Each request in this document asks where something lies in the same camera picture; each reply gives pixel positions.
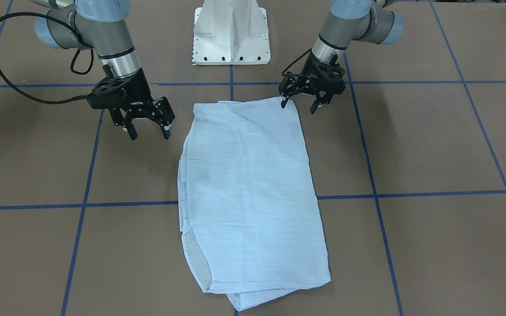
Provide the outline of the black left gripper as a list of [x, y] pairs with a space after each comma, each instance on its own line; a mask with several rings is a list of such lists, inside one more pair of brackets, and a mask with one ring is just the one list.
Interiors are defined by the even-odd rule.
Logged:
[[[330, 104], [333, 96], [340, 95], [346, 88], [343, 76], [345, 69], [339, 63], [339, 55], [333, 53], [330, 62], [322, 62], [310, 52], [299, 78], [299, 92], [315, 96], [310, 114], [315, 114], [320, 106]], [[290, 102], [290, 96], [281, 96], [281, 108]]]

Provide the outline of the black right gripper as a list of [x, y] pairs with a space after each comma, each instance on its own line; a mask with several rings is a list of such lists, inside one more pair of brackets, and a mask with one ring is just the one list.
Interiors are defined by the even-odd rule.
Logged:
[[109, 110], [113, 123], [122, 126], [132, 141], [138, 133], [132, 123], [135, 119], [149, 119], [161, 127], [163, 138], [171, 137], [171, 124], [175, 114], [166, 97], [155, 99], [143, 69], [124, 77], [110, 79], [110, 88], [118, 95], [117, 103]]

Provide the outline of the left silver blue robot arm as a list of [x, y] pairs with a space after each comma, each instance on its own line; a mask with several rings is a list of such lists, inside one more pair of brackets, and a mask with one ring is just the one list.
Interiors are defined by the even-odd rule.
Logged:
[[302, 54], [301, 72], [285, 68], [278, 87], [281, 108], [298, 94], [311, 95], [314, 114], [329, 104], [346, 88], [345, 69], [339, 60], [353, 41], [390, 45], [401, 38], [405, 21], [401, 15], [386, 10], [388, 0], [332, 0], [331, 8], [312, 48]]

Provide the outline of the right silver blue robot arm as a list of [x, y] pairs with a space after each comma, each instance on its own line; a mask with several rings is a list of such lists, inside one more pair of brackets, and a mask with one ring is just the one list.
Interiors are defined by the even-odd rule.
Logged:
[[127, 0], [37, 0], [47, 12], [16, 12], [0, 17], [0, 23], [13, 17], [33, 16], [41, 42], [54, 49], [90, 50], [100, 60], [105, 73], [90, 94], [60, 101], [36, 98], [12, 84], [0, 68], [0, 77], [22, 96], [41, 104], [66, 104], [86, 100], [92, 109], [108, 110], [115, 126], [138, 138], [133, 120], [148, 119], [160, 126], [165, 139], [175, 114], [166, 97], [152, 97], [148, 80], [135, 50], [125, 18], [130, 12]]

